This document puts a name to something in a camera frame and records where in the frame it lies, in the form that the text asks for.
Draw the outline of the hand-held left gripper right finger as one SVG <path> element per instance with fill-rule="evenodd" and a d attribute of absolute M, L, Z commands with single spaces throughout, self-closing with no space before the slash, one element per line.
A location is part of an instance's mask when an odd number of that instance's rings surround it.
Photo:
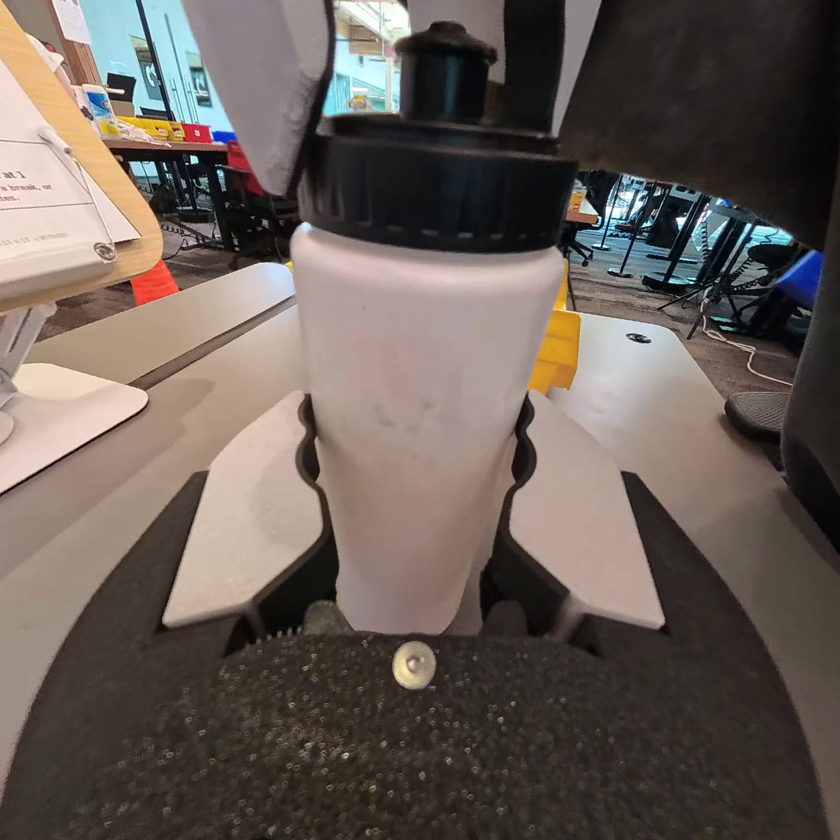
<path fill-rule="evenodd" d="M 570 641 L 586 618 L 665 627 L 655 579 L 613 457 L 545 395 L 530 391 L 514 430 L 481 606 L 517 603 L 531 635 Z"/>

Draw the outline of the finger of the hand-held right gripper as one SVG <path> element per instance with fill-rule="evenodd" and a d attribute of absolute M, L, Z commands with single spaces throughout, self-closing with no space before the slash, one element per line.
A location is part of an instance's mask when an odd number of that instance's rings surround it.
<path fill-rule="evenodd" d="M 296 196 L 333 73 L 333 3 L 182 4 L 257 180 L 268 193 Z"/>
<path fill-rule="evenodd" d="M 556 138 L 601 8 L 599 1 L 410 1 L 408 16 L 414 33 L 449 22 L 488 47 L 501 119 Z"/>

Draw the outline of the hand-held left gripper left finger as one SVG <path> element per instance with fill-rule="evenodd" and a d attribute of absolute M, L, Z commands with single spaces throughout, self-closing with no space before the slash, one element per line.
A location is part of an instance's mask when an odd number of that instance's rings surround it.
<path fill-rule="evenodd" d="M 339 559 L 319 474 L 311 397 L 291 392 L 210 465 L 163 625 L 243 618 L 266 638 L 332 600 Z"/>

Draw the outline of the yellow plastic bin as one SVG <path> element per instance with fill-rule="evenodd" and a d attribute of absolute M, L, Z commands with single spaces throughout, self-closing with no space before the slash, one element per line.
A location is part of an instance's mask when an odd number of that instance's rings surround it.
<path fill-rule="evenodd" d="M 528 389 L 547 395 L 549 390 L 572 387 L 578 370 L 581 315 L 567 308 L 569 262 L 563 260 L 563 281 L 535 362 Z"/>

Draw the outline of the black bottle lid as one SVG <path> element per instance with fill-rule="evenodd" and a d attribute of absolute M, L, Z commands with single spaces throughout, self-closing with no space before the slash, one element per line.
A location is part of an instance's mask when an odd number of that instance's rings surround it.
<path fill-rule="evenodd" d="M 550 13 L 548 55 L 514 49 L 517 81 L 551 74 L 546 93 L 523 89 L 513 122 L 485 120 L 497 52 L 455 21 L 395 45 L 401 111 L 325 118 L 307 144 L 302 221 L 377 245 L 456 254 L 514 254 L 556 245 L 579 165 L 549 131 L 564 24 Z"/>

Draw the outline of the white plastic bottle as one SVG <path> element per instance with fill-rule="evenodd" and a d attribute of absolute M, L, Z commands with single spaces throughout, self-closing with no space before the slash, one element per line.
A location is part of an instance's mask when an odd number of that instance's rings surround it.
<path fill-rule="evenodd" d="M 318 457 L 356 631 L 441 634 L 490 555 L 500 473 L 564 277 L 302 224 L 291 240 Z"/>

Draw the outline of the person's right forearm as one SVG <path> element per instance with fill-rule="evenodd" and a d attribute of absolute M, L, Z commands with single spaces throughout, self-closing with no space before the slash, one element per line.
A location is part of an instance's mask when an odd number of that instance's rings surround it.
<path fill-rule="evenodd" d="M 603 2 L 561 149 L 723 197 L 837 260 L 838 25 L 836 1 Z"/>

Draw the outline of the red office chair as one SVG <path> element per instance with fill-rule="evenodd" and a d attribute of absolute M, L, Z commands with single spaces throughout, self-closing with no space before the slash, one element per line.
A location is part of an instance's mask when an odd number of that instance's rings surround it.
<path fill-rule="evenodd" d="M 266 199 L 270 196 L 256 178 L 241 144 L 236 140 L 227 142 L 225 174 L 233 177 L 237 189 L 244 195 L 259 199 Z"/>

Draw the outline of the row of coloured storage bins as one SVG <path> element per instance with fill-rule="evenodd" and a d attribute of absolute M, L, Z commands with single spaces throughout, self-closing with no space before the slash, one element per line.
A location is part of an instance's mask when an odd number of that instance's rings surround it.
<path fill-rule="evenodd" d="M 148 136 L 165 142 L 219 144 L 209 127 L 198 123 L 174 122 L 160 118 L 118 117 L 118 123 L 131 125 Z"/>

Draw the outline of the white wipes canister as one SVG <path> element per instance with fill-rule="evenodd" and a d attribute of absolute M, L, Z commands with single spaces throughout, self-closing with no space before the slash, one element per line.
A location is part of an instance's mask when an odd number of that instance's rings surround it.
<path fill-rule="evenodd" d="M 92 121 L 101 137 L 118 138 L 121 136 L 119 122 L 112 109 L 111 100 L 105 87 L 85 84 L 81 86 L 88 101 Z"/>

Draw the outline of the instruction sheet on stand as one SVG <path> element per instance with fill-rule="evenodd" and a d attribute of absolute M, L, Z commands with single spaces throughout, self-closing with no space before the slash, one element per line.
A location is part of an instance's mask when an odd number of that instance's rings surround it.
<path fill-rule="evenodd" d="M 1 492 L 135 417 L 145 391 L 56 364 L 26 363 L 56 312 L 58 301 L 142 275 L 162 255 L 160 229 L 146 202 L 60 89 L 25 31 L 5 4 L 1 12 L 1 69 L 5 65 L 63 141 L 140 238 L 116 245 L 116 259 L 99 276 L 60 281 L 52 288 L 3 298 L 1 281 Z"/>

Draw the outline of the orange traffic cone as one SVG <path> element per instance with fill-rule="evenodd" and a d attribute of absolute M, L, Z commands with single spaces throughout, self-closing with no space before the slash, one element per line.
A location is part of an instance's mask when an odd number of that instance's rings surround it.
<path fill-rule="evenodd" d="M 168 298 L 180 291 L 169 267 L 160 259 L 153 268 L 130 281 L 137 307 Z"/>

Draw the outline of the person's dark clothed torso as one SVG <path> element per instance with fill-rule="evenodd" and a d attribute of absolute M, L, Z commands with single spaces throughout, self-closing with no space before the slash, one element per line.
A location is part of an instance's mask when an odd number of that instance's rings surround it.
<path fill-rule="evenodd" d="M 781 454 L 787 483 L 839 550 L 839 252 L 825 252 L 812 323 L 794 376 Z"/>

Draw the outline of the printed instruction sheet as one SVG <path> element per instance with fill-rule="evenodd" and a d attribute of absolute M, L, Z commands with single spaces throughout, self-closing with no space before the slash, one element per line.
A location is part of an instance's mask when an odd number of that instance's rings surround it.
<path fill-rule="evenodd" d="M 2 298 L 97 277 L 140 234 L 5 65 L 1 82 Z"/>

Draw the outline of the black tripod stand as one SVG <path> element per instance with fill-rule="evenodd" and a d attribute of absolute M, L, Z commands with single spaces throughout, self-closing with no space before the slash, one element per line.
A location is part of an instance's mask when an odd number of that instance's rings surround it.
<path fill-rule="evenodd" d="M 657 310 L 694 308 L 695 320 L 688 338 L 704 319 L 725 333 L 749 334 L 750 323 L 760 304 L 782 279 L 786 270 L 806 254 L 796 239 L 785 244 L 773 238 L 778 230 L 761 235 L 763 221 L 751 213 L 728 217 L 718 231 L 696 277 L 686 290 L 660 305 Z"/>

